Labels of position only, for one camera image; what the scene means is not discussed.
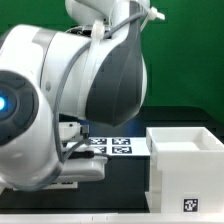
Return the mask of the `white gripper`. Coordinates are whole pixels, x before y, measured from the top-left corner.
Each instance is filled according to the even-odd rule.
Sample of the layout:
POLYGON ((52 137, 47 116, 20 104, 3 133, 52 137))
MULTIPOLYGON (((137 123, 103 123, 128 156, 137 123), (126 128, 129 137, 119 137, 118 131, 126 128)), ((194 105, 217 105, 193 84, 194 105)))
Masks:
POLYGON ((69 159, 65 162, 56 182, 91 182, 103 180, 105 178, 105 165, 107 162, 108 159, 101 156, 91 159, 69 159))

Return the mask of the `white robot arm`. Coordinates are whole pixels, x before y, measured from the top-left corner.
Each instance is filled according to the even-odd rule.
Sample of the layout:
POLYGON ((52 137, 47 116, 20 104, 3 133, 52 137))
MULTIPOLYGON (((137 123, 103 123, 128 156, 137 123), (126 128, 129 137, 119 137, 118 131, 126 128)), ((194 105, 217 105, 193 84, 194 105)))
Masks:
POLYGON ((0 186, 22 191, 99 181, 107 155, 89 122, 120 125, 143 104, 141 32, 150 0, 65 0, 78 25, 17 25, 0 36, 0 186))

